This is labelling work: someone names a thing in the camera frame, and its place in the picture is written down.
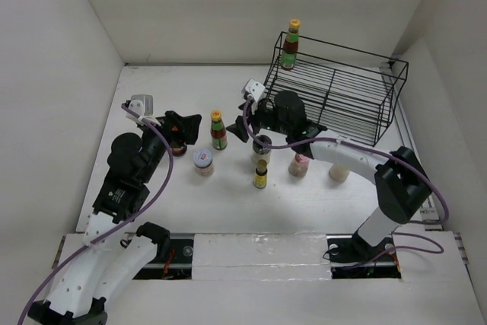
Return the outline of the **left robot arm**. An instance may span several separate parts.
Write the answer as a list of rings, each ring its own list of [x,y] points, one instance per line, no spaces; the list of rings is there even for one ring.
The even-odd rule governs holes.
[[[45,299],[31,298],[23,315],[38,324],[105,324],[107,309],[148,263],[169,254],[170,232],[146,222],[127,247],[121,242],[129,226],[160,196],[147,187],[163,156],[174,167],[172,147],[196,143],[202,117],[167,111],[150,119],[135,117],[141,135],[126,132],[112,142],[109,170],[84,233],[84,245],[55,272],[64,274]]]

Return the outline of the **green label sauce bottle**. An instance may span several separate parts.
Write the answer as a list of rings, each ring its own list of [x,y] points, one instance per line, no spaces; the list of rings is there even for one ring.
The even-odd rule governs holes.
[[[210,114],[212,146],[217,150],[224,150],[228,146],[226,128],[220,110],[213,110]]]
[[[290,71],[294,68],[298,53],[299,28],[301,22],[298,19],[291,19],[288,26],[288,32],[282,45],[280,58],[281,67]]]

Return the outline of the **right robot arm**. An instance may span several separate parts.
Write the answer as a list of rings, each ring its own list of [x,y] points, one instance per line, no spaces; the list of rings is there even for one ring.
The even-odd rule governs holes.
[[[258,132],[267,128],[285,136],[283,149],[331,163],[370,181],[376,189],[378,207],[349,240],[326,254],[331,261],[349,267],[363,266],[386,255],[385,240],[398,227],[410,223],[435,192],[415,153],[407,147],[385,152],[351,142],[311,122],[295,92],[278,93],[272,105],[263,99],[263,92],[261,84],[242,91],[242,114],[228,131],[243,142],[258,142]]]

